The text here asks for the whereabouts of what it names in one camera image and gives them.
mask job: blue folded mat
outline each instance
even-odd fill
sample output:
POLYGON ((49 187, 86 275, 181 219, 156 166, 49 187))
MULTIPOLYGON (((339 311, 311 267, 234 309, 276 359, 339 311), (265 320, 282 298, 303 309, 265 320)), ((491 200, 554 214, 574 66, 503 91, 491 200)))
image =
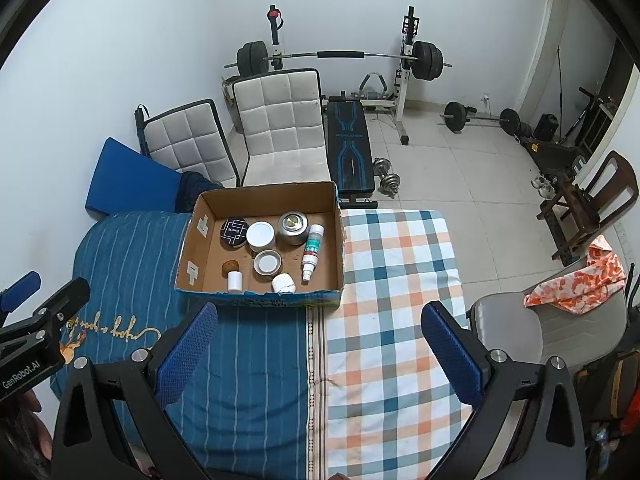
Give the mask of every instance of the blue folded mat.
POLYGON ((84 206, 105 214, 175 210, 180 173, 109 137, 84 206))

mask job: blue gripper pad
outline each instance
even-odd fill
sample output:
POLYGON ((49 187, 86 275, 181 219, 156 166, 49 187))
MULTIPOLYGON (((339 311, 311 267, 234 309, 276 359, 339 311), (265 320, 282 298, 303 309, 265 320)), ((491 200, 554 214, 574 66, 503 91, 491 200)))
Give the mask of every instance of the blue gripper pad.
POLYGON ((156 372, 156 400, 162 409, 180 399, 218 327, 218 312, 205 303, 156 372))
POLYGON ((422 335, 460 402, 470 404, 476 409, 484 395, 481 370, 449 325, 451 322, 456 323, 453 317, 449 317, 450 320, 447 322, 433 303, 426 304, 420 316, 422 335))
POLYGON ((0 310, 13 312, 40 290, 40 275, 32 270, 4 292, 0 292, 0 310))

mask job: white round container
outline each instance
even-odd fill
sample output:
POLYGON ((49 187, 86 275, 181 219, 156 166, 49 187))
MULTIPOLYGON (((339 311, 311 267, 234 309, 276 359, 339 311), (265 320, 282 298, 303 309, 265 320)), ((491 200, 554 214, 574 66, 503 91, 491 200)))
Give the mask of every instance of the white round container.
POLYGON ((260 253, 270 249, 276 239, 273 226, 268 222, 256 222, 251 224, 246 231, 246 241, 249 242, 252 251, 260 253))
POLYGON ((261 276, 273 276, 282 266, 282 258, 276 251, 262 251, 254 260, 255 272, 261 276))
POLYGON ((242 294, 242 272, 232 270, 226 277, 226 290, 232 294, 242 294))
POLYGON ((271 286, 273 287, 273 291, 279 294, 296 291, 296 284, 293 282, 293 278, 286 272, 278 274, 271 280, 271 286))

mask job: plaid bedsheet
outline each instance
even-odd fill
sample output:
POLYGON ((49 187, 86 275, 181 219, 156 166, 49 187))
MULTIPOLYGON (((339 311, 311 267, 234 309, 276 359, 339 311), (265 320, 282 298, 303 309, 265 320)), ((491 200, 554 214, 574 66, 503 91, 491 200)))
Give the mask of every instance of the plaid bedsheet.
POLYGON ((309 319, 309 478, 423 479, 471 413, 420 330, 432 300, 466 327, 447 226, 437 211, 342 215, 342 303, 309 319))

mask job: blue striped bedsheet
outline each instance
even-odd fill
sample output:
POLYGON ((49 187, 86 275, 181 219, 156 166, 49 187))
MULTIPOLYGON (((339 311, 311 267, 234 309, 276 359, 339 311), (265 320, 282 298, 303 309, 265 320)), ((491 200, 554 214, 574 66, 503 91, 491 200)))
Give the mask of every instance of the blue striped bedsheet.
MULTIPOLYGON (((150 347, 206 298, 177 292, 174 276, 190 215, 115 214, 98 222, 76 252, 74 276, 91 299, 63 329, 86 339, 74 357, 126 359, 150 347)), ((70 366, 50 380, 60 398, 70 366)), ((182 397, 166 412, 201 464, 258 478, 306 478, 306 315, 300 308, 219 308, 218 330, 182 397)), ((116 410, 138 439, 123 403, 116 410)))

